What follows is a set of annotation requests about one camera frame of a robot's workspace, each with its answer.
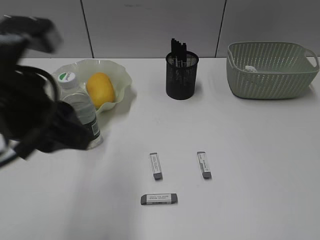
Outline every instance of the white wavy bowl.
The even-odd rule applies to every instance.
[[[115,93],[115,101],[104,103],[99,109],[96,109],[97,114],[106,110],[110,110],[117,103],[120,103],[124,99],[126,88],[132,83],[132,79],[127,73],[125,67],[110,60],[85,59],[77,61],[75,63],[60,67],[52,75],[55,79],[57,79],[58,76],[64,72],[75,73],[80,87],[85,90],[85,92],[87,92],[86,84],[88,79],[93,74],[105,73],[110,77],[110,81],[113,85]]]

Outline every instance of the pen holder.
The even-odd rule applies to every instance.
[[[195,92],[199,58],[193,52],[186,52],[186,59],[178,60],[170,52],[166,57],[166,94],[176,100],[185,100]]]

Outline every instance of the green plastic basket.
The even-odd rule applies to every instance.
[[[315,58],[316,66],[306,54]],[[308,88],[319,72],[319,60],[311,50],[295,43],[237,42],[228,47],[226,71],[237,97],[289,99]]]

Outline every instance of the gray eraser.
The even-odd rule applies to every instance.
[[[162,172],[154,173],[154,174],[153,174],[153,177],[154,177],[155,180],[160,180],[160,179],[162,179]]]
[[[152,167],[152,173],[155,180],[162,179],[162,170],[160,165],[160,160],[158,153],[152,152],[150,153],[150,160],[151,160],[151,167]]]
[[[143,195],[141,197],[141,205],[146,205],[147,204],[147,194]]]
[[[211,172],[203,172],[202,176],[204,179],[211,179],[212,178]]]
[[[211,170],[210,170],[209,163],[207,160],[206,152],[205,151],[198,151],[197,155],[198,155],[198,160],[199,160],[199,164],[200,164],[203,178],[204,179],[211,179],[212,178]]]
[[[145,194],[141,197],[141,205],[167,205],[178,202],[176,193]]]
[[[175,204],[178,202],[178,196],[176,193],[171,193],[171,203]]]

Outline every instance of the white wall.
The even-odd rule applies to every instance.
[[[171,38],[214,57],[225,0],[83,0],[96,58],[164,58]]]
[[[80,0],[1,0],[0,16],[32,16],[52,20],[64,43],[57,53],[28,50],[26,57],[91,58]]]
[[[227,0],[217,57],[245,41],[301,44],[320,55],[320,1]]]
[[[225,0],[82,2],[96,58],[163,58],[171,38],[200,57],[225,57],[241,41],[294,42],[320,56],[316,0],[227,0],[225,12]],[[62,35],[57,54],[29,50],[27,57],[92,57],[80,0],[1,0],[5,14],[49,18]]]

